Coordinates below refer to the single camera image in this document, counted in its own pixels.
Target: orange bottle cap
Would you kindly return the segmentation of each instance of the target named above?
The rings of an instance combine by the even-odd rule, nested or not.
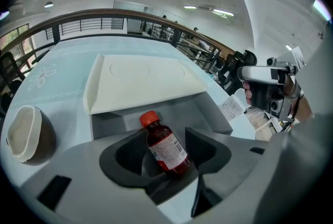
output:
[[[150,123],[153,123],[155,121],[159,121],[160,118],[157,116],[156,112],[154,110],[148,111],[145,114],[141,115],[140,122],[142,126],[146,127]]]

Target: black chair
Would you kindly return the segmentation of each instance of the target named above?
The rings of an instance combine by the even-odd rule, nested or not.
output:
[[[238,89],[242,88],[242,82],[237,75],[238,69],[243,66],[255,66],[257,61],[255,54],[248,50],[245,50],[244,54],[236,51],[235,54],[229,54],[227,56],[225,65],[219,71],[218,76],[219,81],[221,82],[220,86],[228,93],[228,95],[231,96]]]
[[[0,56],[0,77],[2,90],[8,86],[10,91],[10,93],[1,95],[1,108],[4,112],[7,112],[13,96],[25,79],[11,52],[6,52]]]
[[[8,86],[12,94],[16,93],[18,87],[25,79],[11,52],[6,52],[0,57],[0,75],[3,83]]]

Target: barcode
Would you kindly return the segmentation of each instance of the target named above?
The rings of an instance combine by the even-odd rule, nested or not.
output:
[[[175,146],[179,150],[179,152],[184,156],[186,154],[185,150],[183,149],[182,145],[178,141],[174,141]]]

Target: white tray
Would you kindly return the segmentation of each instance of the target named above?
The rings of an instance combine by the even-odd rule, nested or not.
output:
[[[88,114],[98,114],[207,91],[196,72],[177,59],[97,55],[83,94]]]

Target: window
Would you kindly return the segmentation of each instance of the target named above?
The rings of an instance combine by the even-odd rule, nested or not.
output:
[[[21,27],[16,28],[15,30],[12,30],[11,32],[5,34],[3,37],[0,37],[0,49],[2,50],[5,46],[7,46],[11,41],[13,41],[16,37],[18,37],[20,34],[22,34],[23,32],[25,32],[26,30],[29,29],[29,25],[25,24]],[[17,60],[20,57],[22,57],[23,55],[29,53],[30,51],[32,51],[33,45],[32,45],[32,41],[31,38],[27,38],[24,41],[22,41],[20,44],[18,44],[17,46],[15,46],[14,48],[12,48],[10,50],[10,52],[12,53],[12,55],[14,56],[14,59]],[[20,66],[21,71],[26,71],[27,69],[29,69],[31,66],[31,62],[36,58],[36,54],[33,55],[32,57],[30,57],[30,59],[28,59],[28,66],[24,65],[24,66]]]

